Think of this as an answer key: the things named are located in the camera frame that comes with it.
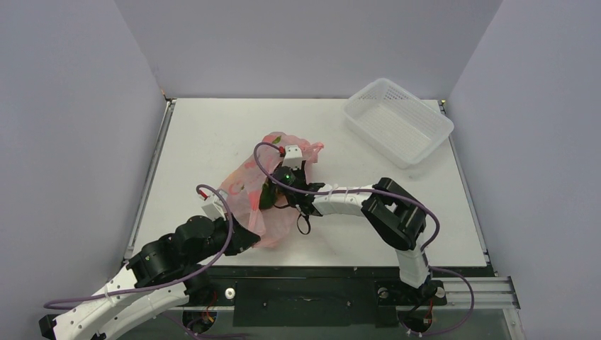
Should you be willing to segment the pink plastic bag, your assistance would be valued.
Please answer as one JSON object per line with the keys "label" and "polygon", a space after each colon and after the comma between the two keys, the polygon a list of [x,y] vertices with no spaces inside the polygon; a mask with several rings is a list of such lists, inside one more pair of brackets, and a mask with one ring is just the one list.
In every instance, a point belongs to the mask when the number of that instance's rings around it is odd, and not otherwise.
{"label": "pink plastic bag", "polygon": [[[262,142],[277,147],[298,145],[303,152],[303,160],[309,164],[318,162],[318,153],[324,149],[321,142],[311,143],[284,132],[271,132]],[[280,153],[268,146],[259,147],[260,164],[271,173],[281,163]],[[287,206],[285,196],[278,189],[269,188],[269,179],[257,167],[254,156],[245,160],[220,185],[225,191],[227,202],[237,221],[249,231],[258,234],[261,241],[255,248],[274,248],[295,228],[300,215],[296,208]]]}

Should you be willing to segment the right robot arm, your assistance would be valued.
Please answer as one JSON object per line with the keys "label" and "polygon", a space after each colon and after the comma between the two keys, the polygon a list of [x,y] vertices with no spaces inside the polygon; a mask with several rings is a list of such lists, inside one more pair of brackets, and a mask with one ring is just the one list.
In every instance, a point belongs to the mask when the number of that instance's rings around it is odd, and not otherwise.
{"label": "right robot arm", "polygon": [[302,217],[352,215],[366,218],[380,238],[394,248],[400,269],[400,293],[418,302],[428,292],[429,267],[420,235],[432,212],[390,178],[371,186],[339,187],[308,183],[303,169],[283,164],[267,176]]}

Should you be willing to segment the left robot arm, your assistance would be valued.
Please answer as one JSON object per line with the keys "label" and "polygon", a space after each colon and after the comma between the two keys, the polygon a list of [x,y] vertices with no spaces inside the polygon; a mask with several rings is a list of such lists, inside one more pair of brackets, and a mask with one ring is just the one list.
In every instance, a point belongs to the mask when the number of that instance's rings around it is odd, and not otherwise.
{"label": "left robot arm", "polygon": [[260,239],[234,217],[190,217],[144,245],[97,291],[98,298],[42,317],[40,333],[46,339],[117,339],[172,307],[202,305],[216,293],[201,262],[238,255]]}

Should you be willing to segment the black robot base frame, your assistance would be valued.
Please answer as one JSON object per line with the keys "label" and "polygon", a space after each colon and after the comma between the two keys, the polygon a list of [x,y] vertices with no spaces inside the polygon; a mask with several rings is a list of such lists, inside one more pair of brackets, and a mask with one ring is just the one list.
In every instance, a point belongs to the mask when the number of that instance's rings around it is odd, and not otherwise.
{"label": "black robot base frame", "polygon": [[450,304],[450,294],[435,297],[434,289],[450,292],[443,278],[491,277],[487,267],[446,267],[434,273],[425,288],[402,283],[393,267],[217,266],[208,270],[208,285],[184,325],[208,331],[219,307],[233,308],[236,327],[345,327],[372,324],[377,328],[409,327],[426,332],[432,310]]}

